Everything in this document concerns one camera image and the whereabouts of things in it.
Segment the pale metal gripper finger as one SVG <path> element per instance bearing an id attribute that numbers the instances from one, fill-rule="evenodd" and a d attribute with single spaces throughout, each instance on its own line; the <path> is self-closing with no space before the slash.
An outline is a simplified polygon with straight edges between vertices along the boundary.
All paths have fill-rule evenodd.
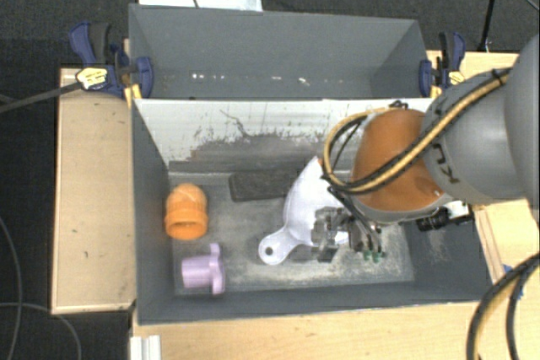
<path id="1" fill-rule="evenodd" d="M 316 210 L 315 217 L 315 231 L 344 231 L 349 214 L 342 207 L 323 207 Z"/>
<path id="2" fill-rule="evenodd" d="M 335 237 L 332 233 L 326 231 L 317 232 L 312 231 L 312 248 L 315 250 L 314 254 L 316 259 L 320 263 L 332 262 L 334 256 L 337 254 L 339 245 L 335 241 Z"/>

